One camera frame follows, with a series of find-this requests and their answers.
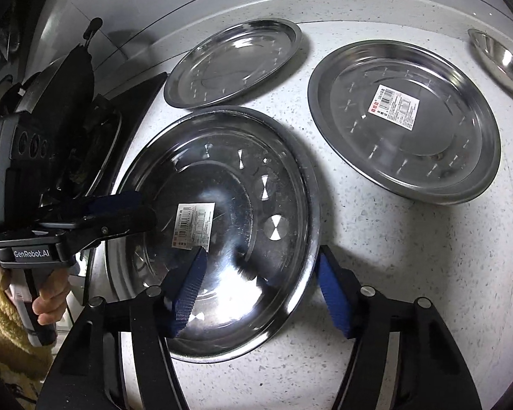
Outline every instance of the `person's arm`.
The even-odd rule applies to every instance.
[[[23,407],[33,408],[40,381],[51,366],[51,346],[30,344],[19,314],[5,292],[8,284],[8,273],[0,269],[0,378]],[[33,303],[41,324],[57,322],[61,318],[69,291],[68,272],[53,272]]]

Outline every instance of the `silver bolt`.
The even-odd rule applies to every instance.
[[[416,303],[422,308],[430,308],[431,301],[427,297],[419,297]]]
[[[368,285],[362,286],[360,291],[362,295],[367,297],[373,297],[376,294],[376,290]]]
[[[99,306],[103,303],[104,299],[100,296],[94,296],[89,299],[89,306]]]
[[[161,288],[157,285],[151,285],[146,289],[146,295],[148,297],[156,297],[161,294]]]

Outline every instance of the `white speckled countertop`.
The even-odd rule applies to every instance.
[[[305,39],[293,60],[234,103],[280,121],[307,147],[320,181],[322,243],[362,283],[386,296],[406,301],[429,297],[465,357],[483,408],[489,409],[513,379],[513,100],[461,40],[374,22],[299,26]],[[494,183],[476,200],[444,207],[398,197],[352,170],[321,137],[306,97],[313,69],[338,47],[372,38],[406,41],[438,53],[485,95],[500,129],[502,161]],[[163,69],[171,70],[177,61],[169,60]],[[168,106],[160,92],[120,174],[155,134],[185,114]],[[129,339],[124,342],[129,351]],[[330,408],[351,347],[332,325],[313,283],[282,331],[260,348],[222,364],[175,362],[175,369],[190,408]],[[128,389],[134,390],[127,353],[124,363]],[[389,363],[379,408],[389,408],[386,395],[393,375]]]

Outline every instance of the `stainless steel plate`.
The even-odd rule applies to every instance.
[[[513,54],[484,32],[469,29],[467,33],[485,69],[499,84],[513,92]]]
[[[201,42],[173,69],[163,96],[175,108],[229,100],[263,81],[297,51],[302,34],[288,20],[237,24]]]
[[[379,85],[419,100],[411,131],[368,112]],[[499,132],[485,98],[459,69],[420,47],[369,40],[337,49],[315,68],[308,102],[349,165],[404,197],[466,202],[498,171]]]
[[[279,123],[236,106],[191,113],[158,134],[119,190],[136,189],[156,230],[107,243],[120,299],[186,263],[172,248],[179,203],[215,203],[208,268],[171,355],[225,361],[270,338],[299,303],[319,245],[317,182],[304,150]]]

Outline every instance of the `white label sticker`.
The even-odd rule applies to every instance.
[[[209,252],[214,211],[214,203],[179,203],[171,246],[185,250],[203,246]]]
[[[380,85],[369,112],[412,131],[420,101],[410,95]]]

